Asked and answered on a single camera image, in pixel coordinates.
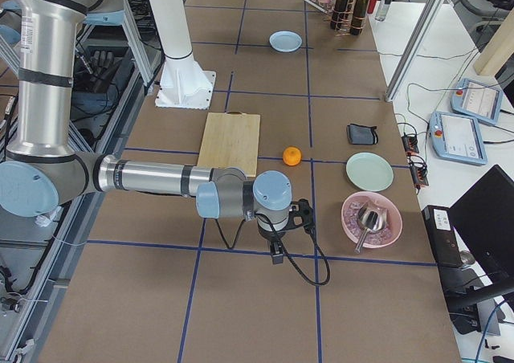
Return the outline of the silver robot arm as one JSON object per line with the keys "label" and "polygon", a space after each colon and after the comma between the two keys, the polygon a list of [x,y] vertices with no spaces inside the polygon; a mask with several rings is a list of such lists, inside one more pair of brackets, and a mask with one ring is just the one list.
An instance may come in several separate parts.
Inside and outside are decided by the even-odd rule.
{"label": "silver robot arm", "polygon": [[22,11],[18,129],[1,165],[1,205],[32,217],[83,194],[134,190],[196,201],[203,218],[255,220],[274,263],[289,257],[292,188],[278,171],[248,180],[236,168],[121,160],[68,144],[75,39],[88,15],[124,19],[124,0],[15,0]]}

